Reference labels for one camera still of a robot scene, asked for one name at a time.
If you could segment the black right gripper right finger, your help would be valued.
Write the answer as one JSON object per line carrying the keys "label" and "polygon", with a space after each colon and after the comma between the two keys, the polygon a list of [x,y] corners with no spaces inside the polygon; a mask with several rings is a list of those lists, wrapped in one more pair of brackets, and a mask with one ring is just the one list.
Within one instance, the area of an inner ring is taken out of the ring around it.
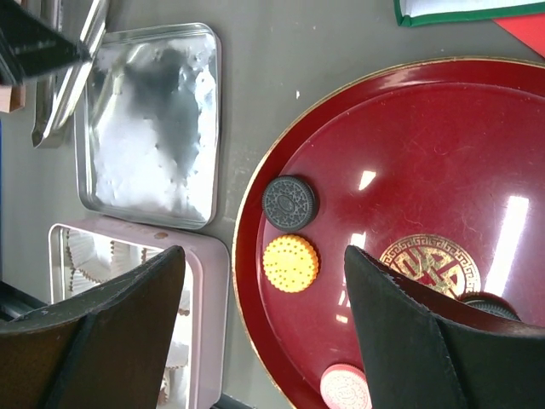
{"label": "black right gripper right finger", "polygon": [[544,330],[444,296],[349,245],[347,292],[374,408],[542,408]]}

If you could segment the silver tin lid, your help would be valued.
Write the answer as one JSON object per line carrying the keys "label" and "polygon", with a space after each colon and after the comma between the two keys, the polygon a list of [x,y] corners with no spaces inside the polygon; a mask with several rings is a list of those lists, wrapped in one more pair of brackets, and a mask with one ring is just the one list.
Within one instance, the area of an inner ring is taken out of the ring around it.
{"label": "silver tin lid", "polygon": [[198,230],[215,216],[221,42],[203,23],[105,35],[74,113],[82,205]]}

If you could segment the orange round dotted cookie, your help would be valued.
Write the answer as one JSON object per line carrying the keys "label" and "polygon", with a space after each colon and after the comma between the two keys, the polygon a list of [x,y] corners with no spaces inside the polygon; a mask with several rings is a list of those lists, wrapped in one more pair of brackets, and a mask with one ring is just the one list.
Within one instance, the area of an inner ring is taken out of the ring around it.
{"label": "orange round dotted cookie", "polygon": [[297,293],[306,290],[318,277],[318,253],[302,236],[284,234],[267,245],[262,267],[265,277],[276,289]]}

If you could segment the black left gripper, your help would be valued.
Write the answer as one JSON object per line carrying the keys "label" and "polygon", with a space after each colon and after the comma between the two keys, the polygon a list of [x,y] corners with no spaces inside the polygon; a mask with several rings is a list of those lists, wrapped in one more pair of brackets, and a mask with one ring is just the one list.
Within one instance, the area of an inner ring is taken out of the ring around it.
{"label": "black left gripper", "polygon": [[91,60],[72,41],[13,0],[1,1],[1,84],[22,85]]}

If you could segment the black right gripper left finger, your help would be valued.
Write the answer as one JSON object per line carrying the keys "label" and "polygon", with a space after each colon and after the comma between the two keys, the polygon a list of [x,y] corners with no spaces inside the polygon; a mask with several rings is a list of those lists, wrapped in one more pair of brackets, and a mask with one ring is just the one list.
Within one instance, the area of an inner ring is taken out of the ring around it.
{"label": "black right gripper left finger", "polygon": [[154,408],[185,277],[167,250],[1,324],[3,408]]}

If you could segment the metal tongs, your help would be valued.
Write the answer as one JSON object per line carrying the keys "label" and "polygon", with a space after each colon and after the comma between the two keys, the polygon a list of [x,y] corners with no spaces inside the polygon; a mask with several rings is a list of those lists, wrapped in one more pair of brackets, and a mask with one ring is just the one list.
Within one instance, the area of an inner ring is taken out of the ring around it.
{"label": "metal tongs", "polygon": [[91,61],[62,69],[36,84],[35,148],[59,147],[72,127],[72,114],[83,93],[87,78],[106,34],[111,3],[94,1],[42,1],[40,17],[54,29],[77,39],[90,52]]}

